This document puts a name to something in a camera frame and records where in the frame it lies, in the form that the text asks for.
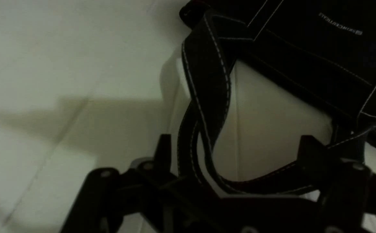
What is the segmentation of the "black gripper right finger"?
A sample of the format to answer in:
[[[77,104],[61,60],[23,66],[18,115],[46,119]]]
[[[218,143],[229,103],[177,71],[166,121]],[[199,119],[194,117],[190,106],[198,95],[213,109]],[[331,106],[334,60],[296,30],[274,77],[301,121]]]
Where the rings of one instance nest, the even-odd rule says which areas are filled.
[[[302,136],[297,163],[319,192],[322,233],[372,233],[362,227],[364,215],[376,216],[376,174],[354,160],[364,150],[362,140],[329,148]]]

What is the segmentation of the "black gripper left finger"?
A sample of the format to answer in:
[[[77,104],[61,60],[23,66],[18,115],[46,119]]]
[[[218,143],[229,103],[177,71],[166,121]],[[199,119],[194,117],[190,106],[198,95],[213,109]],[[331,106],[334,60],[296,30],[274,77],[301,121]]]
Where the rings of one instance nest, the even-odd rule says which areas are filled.
[[[59,233],[119,233],[133,214],[156,233],[219,233],[200,191],[170,172],[170,147],[170,136],[161,135],[154,156],[133,161],[124,174],[114,167],[90,171]]]

